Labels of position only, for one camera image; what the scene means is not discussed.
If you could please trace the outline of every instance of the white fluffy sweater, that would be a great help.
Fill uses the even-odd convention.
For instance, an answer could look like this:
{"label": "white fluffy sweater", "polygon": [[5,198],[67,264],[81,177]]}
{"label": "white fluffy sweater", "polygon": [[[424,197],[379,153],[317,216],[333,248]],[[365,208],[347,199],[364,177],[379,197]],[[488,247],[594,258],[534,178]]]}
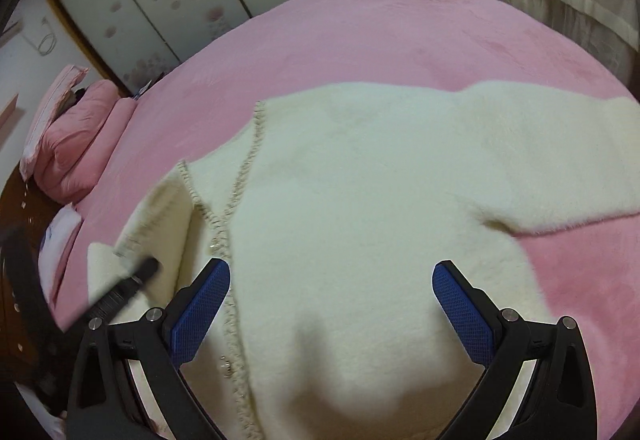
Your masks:
{"label": "white fluffy sweater", "polygon": [[[152,253],[164,270],[121,319],[191,282],[213,238],[232,268],[228,344],[214,326],[186,372],[197,386],[224,348],[240,426],[229,436],[430,439],[481,373],[434,298],[433,265],[453,260],[499,308],[554,322],[511,234],[638,211],[632,100],[499,82],[324,86],[264,103],[141,202],[116,253],[125,269]],[[94,293],[122,274],[110,254],[90,250]],[[216,392],[196,393],[220,415]]]}

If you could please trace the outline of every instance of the white wall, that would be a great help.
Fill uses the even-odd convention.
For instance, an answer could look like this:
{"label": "white wall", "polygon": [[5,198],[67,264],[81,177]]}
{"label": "white wall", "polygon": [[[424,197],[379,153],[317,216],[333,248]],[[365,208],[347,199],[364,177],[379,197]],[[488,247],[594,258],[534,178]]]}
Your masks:
{"label": "white wall", "polygon": [[[53,51],[41,56],[23,36],[36,46],[47,35],[49,29],[42,25],[46,17],[57,38]],[[22,155],[22,147],[33,120],[35,111],[49,85],[65,65],[91,65],[69,34],[60,25],[58,18],[46,0],[20,0],[12,20],[22,18],[24,28],[0,48],[0,109],[18,93],[17,109],[0,128],[0,186]],[[100,78],[93,69],[87,74],[84,85]]]}

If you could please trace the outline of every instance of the metal screw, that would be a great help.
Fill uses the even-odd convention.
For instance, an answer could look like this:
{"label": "metal screw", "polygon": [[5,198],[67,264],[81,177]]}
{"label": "metal screw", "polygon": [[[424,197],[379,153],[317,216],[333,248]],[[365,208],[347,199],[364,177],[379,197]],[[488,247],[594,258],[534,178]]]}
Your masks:
{"label": "metal screw", "polygon": [[89,330],[97,330],[102,326],[102,319],[94,317],[89,321]]}
{"label": "metal screw", "polygon": [[233,375],[231,362],[229,362],[225,356],[221,356],[220,360],[222,360],[222,364],[220,365],[220,368],[222,369],[222,376],[225,378],[231,378],[231,375]]}
{"label": "metal screw", "polygon": [[502,317],[504,317],[508,322],[513,323],[520,318],[520,315],[513,308],[505,308],[502,311]]}
{"label": "metal screw", "polygon": [[159,318],[162,317],[162,309],[161,308],[151,308],[146,311],[146,320],[147,321],[158,321]]}
{"label": "metal screw", "polygon": [[578,323],[575,322],[575,319],[572,317],[563,317],[562,318],[562,324],[564,325],[565,328],[567,328],[568,330],[573,330],[575,327],[577,327]]}

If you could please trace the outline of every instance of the pink pillow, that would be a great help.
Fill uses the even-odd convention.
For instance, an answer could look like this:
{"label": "pink pillow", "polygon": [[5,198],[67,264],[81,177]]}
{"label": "pink pillow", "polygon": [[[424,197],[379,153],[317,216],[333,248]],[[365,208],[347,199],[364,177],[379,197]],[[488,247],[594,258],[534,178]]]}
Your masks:
{"label": "pink pillow", "polygon": [[119,99],[118,87],[111,81],[91,84],[84,97],[44,132],[34,175],[46,169],[49,175],[59,178],[69,172],[98,134]]}
{"label": "pink pillow", "polygon": [[40,245],[38,255],[40,285],[50,308],[55,306],[66,260],[71,253],[81,224],[82,216],[70,204],[63,207],[47,227]]}
{"label": "pink pillow", "polygon": [[20,159],[20,175],[24,181],[27,181],[33,175],[44,132],[47,131],[47,128],[58,115],[60,108],[69,98],[71,88],[82,81],[88,71],[89,68],[80,68],[75,65],[65,66],[44,94],[29,128]]}
{"label": "pink pillow", "polygon": [[135,109],[135,100],[120,99],[111,110],[102,129],[70,169],[63,172],[56,166],[55,161],[49,162],[43,169],[36,167],[34,178],[38,187],[61,204],[78,203],[87,196],[107,167],[107,162]]}

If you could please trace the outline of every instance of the blue gripper pad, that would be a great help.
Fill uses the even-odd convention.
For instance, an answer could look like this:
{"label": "blue gripper pad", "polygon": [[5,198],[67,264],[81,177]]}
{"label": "blue gripper pad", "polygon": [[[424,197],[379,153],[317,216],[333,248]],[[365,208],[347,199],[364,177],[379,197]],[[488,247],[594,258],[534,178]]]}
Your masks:
{"label": "blue gripper pad", "polygon": [[471,360],[488,367],[494,360],[494,334],[465,290],[439,263],[431,279],[433,292]]}
{"label": "blue gripper pad", "polygon": [[[211,261],[217,264],[171,329],[169,354],[176,368],[193,360],[229,290],[231,274],[228,264],[222,260]],[[196,278],[191,287],[199,281]]]}

